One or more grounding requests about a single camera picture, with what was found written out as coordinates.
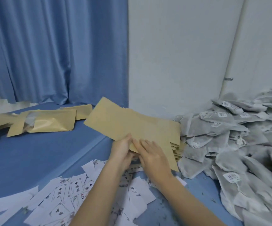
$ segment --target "curtain fold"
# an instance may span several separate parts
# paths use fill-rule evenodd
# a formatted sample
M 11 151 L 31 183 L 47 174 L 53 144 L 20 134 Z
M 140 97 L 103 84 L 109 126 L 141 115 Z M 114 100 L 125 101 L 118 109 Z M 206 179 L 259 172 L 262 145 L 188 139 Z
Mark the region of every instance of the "curtain fold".
M 128 106 L 127 0 L 0 0 L 0 97 Z

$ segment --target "blue tablecloth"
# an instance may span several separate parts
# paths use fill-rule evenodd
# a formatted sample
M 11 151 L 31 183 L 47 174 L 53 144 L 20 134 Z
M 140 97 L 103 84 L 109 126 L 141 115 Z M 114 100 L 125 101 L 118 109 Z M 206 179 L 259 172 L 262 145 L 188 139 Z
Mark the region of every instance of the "blue tablecloth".
M 57 109 L 59 105 L 45 103 L 27 109 Z M 109 157 L 112 140 L 77 121 L 73 131 L 54 133 L 24 133 L 6 137 L 7 130 L 0 131 L 0 197 L 8 196 L 39 185 L 42 189 L 51 179 L 83 173 L 82 165 L 93 159 Z M 142 178 L 144 172 L 138 172 Z M 196 178 L 184 179 L 193 195 L 204 203 L 228 226 L 241 226 L 242 222 L 231 216 L 221 205 L 219 183 L 203 173 Z M 157 200 L 134 222 L 139 226 L 181 225 L 163 195 L 151 188 Z M 5 225 L 18 226 L 30 214 L 20 210 Z

